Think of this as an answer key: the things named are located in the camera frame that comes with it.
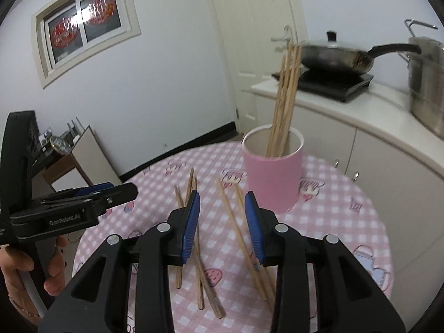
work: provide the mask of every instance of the gingham pattern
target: gingham pattern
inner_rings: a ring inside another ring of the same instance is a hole
[[[85,232],[75,257],[74,274],[108,235],[119,234],[127,238],[165,221],[170,211],[177,207],[174,184],[185,194],[192,167],[198,177],[201,195],[201,257],[206,269],[219,269],[223,273],[215,289],[227,315],[217,320],[206,297],[205,309],[198,310],[195,269],[190,261],[183,270],[181,289],[175,288],[174,270],[170,273],[176,332],[269,332],[271,313],[253,285],[215,186],[215,176],[222,178],[236,220],[251,248],[243,211],[236,204],[234,189],[230,186],[230,183],[238,182],[245,192],[248,189],[243,157],[237,142],[184,151],[134,176],[130,181],[138,187],[137,200],[113,208],[100,218],[98,226]],[[277,217],[303,235],[314,238],[322,238],[330,233],[337,235],[370,273],[374,269],[375,280],[387,296],[390,295],[392,264],[385,227],[370,199],[326,161],[313,156],[305,157],[299,201],[289,212]],[[133,273],[128,311],[129,332],[134,331],[135,269]],[[316,316],[316,310],[312,310],[311,315]],[[315,319],[312,319],[311,330],[316,330]]]

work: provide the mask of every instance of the metal rivet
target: metal rivet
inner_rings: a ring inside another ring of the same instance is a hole
[[[120,240],[120,237],[118,235],[110,235],[107,239],[107,243],[111,246],[114,244],[117,244]]]
[[[333,234],[329,234],[327,235],[326,238],[327,242],[329,242],[330,244],[336,244],[339,242],[339,238],[336,235]]]
[[[277,232],[285,233],[288,232],[288,227],[285,224],[278,224],[274,227]]]
[[[169,225],[168,223],[160,223],[157,226],[157,230],[162,233],[167,232],[168,230],[170,230],[170,228],[171,228],[171,225]]]

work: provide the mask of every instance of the hand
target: hand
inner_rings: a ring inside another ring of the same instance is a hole
[[[58,236],[55,245],[57,248],[54,257],[48,265],[50,277],[44,283],[45,290],[52,296],[59,295],[65,287],[65,261],[59,248],[64,248],[67,245],[67,240],[63,236]],[[20,309],[17,310],[23,317],[37,325],[40,321],[37,309],[26,292],[19,275],[19,270],[22,272],[33,270],[34,261],[21,250],[7,246],[0,249],[0,268],[10,298],[16,305],[36,317],[30,316]]]

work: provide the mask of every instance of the cup rim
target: cup rim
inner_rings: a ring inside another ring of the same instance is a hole
[[[244,152],[248,153],[248,154],[251,154],[251,155],[257,156],[257,157],[259,157],[259,158],[265,158],[265,159],[275,160],[275,161],[276,161],[276,160],[287,159],[287,158],[289,158],[289,157],[291,157],[291,156],[297,154],[297,153],[302,149],[302,147],[304,146],[304,137],[303,137],[303,135],[301,134],[301,132],[300,132],[298,129],[296,129],[296,128],[294,128],[294,127],[290,127],[289,131],[292,132],[293,134],[295,134],[295,135],[299,138],[299,141],[300,141],[301,144],[299,145],[299,148],[296,149],[296,151],[292,152],[291,154],[288,154],[288,155],[285,155],[285,156],[282,156],[282,157],[268,158],[268,157],[266,157],[266,156],[262,156],[262,155],[254,154],[253,152],[251,152],[251,151],[245,146],[245,141],[248,139],[249,136],[251,136],[251,135],[253,135],[254,133],[256,133],[256,132],[258,132],[258,131],[261,131],[261,130],[271,129],[271,127],[272,127],[272,124],[267,124],[267,125],[261,125],[260,127],[257,127],[257,128],[254,128],[254,129],[250,130],[250,131],[249,131],[247,134],[245,134],[245,136],[242,138],[242,141],[241,141],[241,148],[242,148],[242,150],[243,150]]]

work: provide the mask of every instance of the frying pan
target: frying pan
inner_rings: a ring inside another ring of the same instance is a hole
[[[421,48],[415,44],[379,45],[370,51],[340,46],[336,35],[327,31],[328,42],[323,44],[302,41],[302,64],[311,69],[363,75],[370,71],[378,56],[400,51],[421,54]]]

